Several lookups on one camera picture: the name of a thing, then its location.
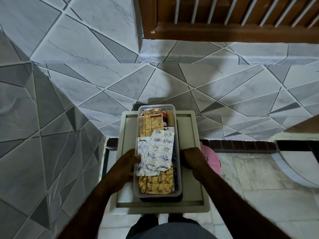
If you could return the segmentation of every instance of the leg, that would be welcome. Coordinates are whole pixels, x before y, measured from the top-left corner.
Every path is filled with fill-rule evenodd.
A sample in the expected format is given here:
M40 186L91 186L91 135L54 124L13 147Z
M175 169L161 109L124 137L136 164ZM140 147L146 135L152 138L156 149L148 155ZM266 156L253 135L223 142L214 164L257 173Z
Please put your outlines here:
M169 214L167 222L187 222L200 226L200 224L197 221L183 217L183 214Z
M158 226L159 221L155 214L145 214L138 219L137 223L133 225L126 236L126 239L129 239L133 235L151 229L155 226Z

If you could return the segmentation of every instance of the metal bar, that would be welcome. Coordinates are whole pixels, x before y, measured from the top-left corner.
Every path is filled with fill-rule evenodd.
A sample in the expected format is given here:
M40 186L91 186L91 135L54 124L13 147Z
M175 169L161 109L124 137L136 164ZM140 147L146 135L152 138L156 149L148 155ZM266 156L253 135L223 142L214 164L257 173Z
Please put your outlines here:
M312 7L312 5L316 2L317 0L311 0L309 4L306 6L306 8L302 11L302 13L297 17L297 19L293 22L291 25L292 27L296 26L297 23L302 19L302 17L306 14L306 12Z
M270 13L273 11L273 9L275 8L275 6L277 5L277 2L278 2L278 1L279 1L279 0L274 0L274 2L271 4L271 6L270 6L270 8L268 9L268 11L267 11L267 13L266 13L264 19L261 21L261 23L260 23L260 25L259 25L260 27L262 27L262 26L265 24L266 20L268 19Z
M245 14L244 20L242 20L242 22L241 22L241 26L244 26L244 25L245 25L245 23L246 23L246 21L247 21L249 15L250 15L250 13L251 13L251 11L253 10L253 8L254 8L256 2L257 2L257 0L253 0L253 1L251 2L250 6L249 6L249 8L248 8L248 10L247 10L247 12L246 12L246 14Z
M279 24L281 23L281 21L285 18L285 16L287 15L287 13L289 12L289 10L292 8L292 6L296 3L297 0L292 0L288 7L286 8L286 10L284 11L284 13L280 16L279 20L276 22L275 24L275 28L279 26Z
M232 12L234 10L236 2L237 2L237 0L233 0L233 2L231 3L229 11L227 13L227 17L226 17L225 22L224 22L224 25L227 25L229 18L230 18L230 15L232 14Z
M312 22L311 22L311 24L309 24L308 28L311 28L318 20L319 20L319 14L312 20Z
M174 24L177 24L180 0L176 0Z
M207 20L207 25L211 23L213 13L216 7L217 0L213 0L212 6L211 6L211 11L209 12L208 20Z
M191 24L194 24L199 0L195 0Z

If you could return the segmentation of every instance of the pink plastic object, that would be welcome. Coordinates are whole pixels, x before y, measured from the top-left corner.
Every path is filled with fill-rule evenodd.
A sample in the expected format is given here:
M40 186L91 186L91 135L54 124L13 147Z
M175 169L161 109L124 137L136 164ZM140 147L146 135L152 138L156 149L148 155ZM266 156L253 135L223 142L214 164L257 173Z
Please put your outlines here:
M219 160L217 154L211 148L203 145L202 142L200 142L200 149L201 149L202 153L204 154L209 166L217 174L220 174L221 165L220 165L220 160Z

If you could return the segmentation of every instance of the hand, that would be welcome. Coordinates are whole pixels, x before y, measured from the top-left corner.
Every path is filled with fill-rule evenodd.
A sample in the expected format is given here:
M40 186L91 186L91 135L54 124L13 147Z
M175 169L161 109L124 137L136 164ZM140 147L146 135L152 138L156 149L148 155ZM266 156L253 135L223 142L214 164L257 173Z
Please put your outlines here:
M135 149L127 151L121 156L106 174L108 189L111 193L120 191L130 179L131 168L141 161L141 156L134 156Z
M185 157L187 164L193 170L193 175L197 180L199 180L200 174L203 170L210 168L205 156L199 148L183 149L181 150L181 154Z

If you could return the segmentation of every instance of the person's left hand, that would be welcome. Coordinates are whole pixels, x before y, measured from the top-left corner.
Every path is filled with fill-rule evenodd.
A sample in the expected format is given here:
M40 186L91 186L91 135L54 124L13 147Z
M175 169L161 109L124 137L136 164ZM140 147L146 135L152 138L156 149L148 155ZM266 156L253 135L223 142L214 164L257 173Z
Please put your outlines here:
M135 149L127 151L107 172L105 179L111 193L120 191L130 179L131 168L141 161L141 156L134 156Z

